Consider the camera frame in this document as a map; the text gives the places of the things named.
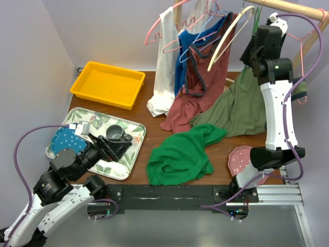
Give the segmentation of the green plastic hanger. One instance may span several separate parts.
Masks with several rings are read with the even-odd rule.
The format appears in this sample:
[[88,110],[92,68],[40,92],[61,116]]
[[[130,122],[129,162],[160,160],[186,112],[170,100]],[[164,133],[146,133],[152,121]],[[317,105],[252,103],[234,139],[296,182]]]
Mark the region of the green plastic hanger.
[[[261,12],[262,12],[262,9],[260,7],[257,7],[257,9],[255,11],[255,16],[254,16],[252,34],[256,33],[256,31],[257,31],[257,28],[259,26],[259,19],[261,16]],[[247,68],[248,68],[248,66],[245,65],[244,69],[242,70],[242,78],[244,78]]]

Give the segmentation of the olive green tank top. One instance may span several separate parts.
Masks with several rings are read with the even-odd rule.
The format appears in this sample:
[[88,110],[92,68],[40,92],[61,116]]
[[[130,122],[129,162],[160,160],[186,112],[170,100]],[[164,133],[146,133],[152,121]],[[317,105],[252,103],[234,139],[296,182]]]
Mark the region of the olive green tank top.
[[211,124],[227,130],[226,137],[257,135],[266,130],[266,111],[258,80],[244,68],[212,107],[190,120],[190,126]]

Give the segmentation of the bright green tank top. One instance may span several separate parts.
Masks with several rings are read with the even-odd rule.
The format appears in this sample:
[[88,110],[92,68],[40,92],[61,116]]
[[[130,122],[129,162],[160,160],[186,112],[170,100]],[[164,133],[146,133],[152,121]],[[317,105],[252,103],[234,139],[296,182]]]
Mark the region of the bright green tank top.
[[205,148],[221,142],[226,134],[226,129],[206,123],[166,138],[151,152],[146,167],[149,184],[180,185],[212,174]]

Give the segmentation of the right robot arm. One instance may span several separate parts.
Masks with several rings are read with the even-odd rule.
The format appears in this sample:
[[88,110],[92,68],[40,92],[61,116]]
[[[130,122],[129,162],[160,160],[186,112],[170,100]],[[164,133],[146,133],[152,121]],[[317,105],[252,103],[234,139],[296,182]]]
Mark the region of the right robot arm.
[[293,66],[289,58],[281,58],[286,28],[262,25],[257,28],[240,60],[252,68],[263,95],[266,111],[266,142],[252,148],[250,162],[233,177],[227,196],[234,202],[247,197],[247,190],[274,170],[305,156],[298,146],[291,111]]

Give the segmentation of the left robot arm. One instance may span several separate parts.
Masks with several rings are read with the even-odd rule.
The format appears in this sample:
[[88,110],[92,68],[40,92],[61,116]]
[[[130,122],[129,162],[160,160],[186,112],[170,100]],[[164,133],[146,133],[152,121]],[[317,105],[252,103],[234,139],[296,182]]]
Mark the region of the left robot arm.
[[40,176],[29,195],[24,211],[10,227],[2,231],[4,246],[42,246],[50,229],[63,222],[69,213],[92,200],[105,200],[107,185],[97,175],[88,177],[70,199],[63,198],[73,191],[71,183],[100,160],[119,161],[132,145],[132,137],[125,134],[107,139],[90,135],[89,139],[80,153],[64,149],[50,162],[48,171]]

